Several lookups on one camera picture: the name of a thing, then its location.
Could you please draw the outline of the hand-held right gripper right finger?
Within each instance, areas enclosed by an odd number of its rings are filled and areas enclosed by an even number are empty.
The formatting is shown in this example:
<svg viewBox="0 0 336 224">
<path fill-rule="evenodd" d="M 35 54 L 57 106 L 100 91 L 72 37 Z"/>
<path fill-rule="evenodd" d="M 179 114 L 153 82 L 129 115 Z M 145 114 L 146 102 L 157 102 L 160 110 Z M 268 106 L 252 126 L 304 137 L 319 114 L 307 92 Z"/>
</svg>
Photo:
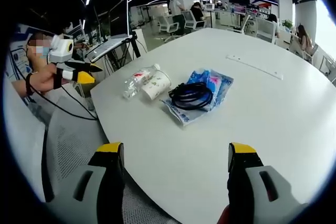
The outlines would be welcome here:
<svg viewBox="0 0 336 224">
<path fill-rule="evenodd" d="M 290 183 L 246 144 L 229 143 L 227 189 L 230 223 L 290 223 L 306 207 Z"/>
</svg>

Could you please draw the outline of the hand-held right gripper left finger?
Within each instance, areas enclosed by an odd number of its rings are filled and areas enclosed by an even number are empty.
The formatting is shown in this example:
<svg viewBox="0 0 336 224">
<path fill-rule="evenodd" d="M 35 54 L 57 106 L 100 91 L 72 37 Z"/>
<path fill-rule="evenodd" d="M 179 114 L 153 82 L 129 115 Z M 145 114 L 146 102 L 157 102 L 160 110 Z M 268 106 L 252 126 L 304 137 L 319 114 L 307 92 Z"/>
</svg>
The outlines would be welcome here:
<svg viewBox="0 0 336 224">
<path fill-rule="evenodd" d="M 100 146 L 60 185 L 48 208 L 60 223 L 123 223 L 124 146 Z"/>
</svg>

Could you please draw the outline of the person's left hand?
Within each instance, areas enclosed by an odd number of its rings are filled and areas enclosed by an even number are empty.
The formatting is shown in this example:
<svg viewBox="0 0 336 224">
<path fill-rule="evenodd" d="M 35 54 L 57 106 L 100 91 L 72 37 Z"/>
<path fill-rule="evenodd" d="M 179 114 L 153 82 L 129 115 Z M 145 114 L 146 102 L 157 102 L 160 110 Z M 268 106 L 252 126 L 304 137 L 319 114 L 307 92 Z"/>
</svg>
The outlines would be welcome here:
<svg viewBox="0 0 336 224">
<path fill-rule="evenodd" d="M 55 64 L 50 63 L 33 73 L 29 78 L 30 89 L 38 92 L 49 92 L 54 88 L 54 75 L 57 73 Z"/>
</svg>

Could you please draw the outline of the person's right hand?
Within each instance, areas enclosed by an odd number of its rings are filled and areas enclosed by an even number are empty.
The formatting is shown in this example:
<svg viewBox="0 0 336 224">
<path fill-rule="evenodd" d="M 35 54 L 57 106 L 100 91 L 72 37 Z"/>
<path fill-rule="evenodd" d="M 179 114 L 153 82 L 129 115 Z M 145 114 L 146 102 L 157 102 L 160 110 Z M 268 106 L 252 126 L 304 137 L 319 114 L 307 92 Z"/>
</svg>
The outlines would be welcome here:
<svg viewBox="0 0 336 224">
<path fill-rule="evenodd" d="M 229 220 L 229 205 L 227 205 L 225 207 L 225 209 L 223 210 L 217 224 L 230 224 L 230 220 Z"/>
</svg>

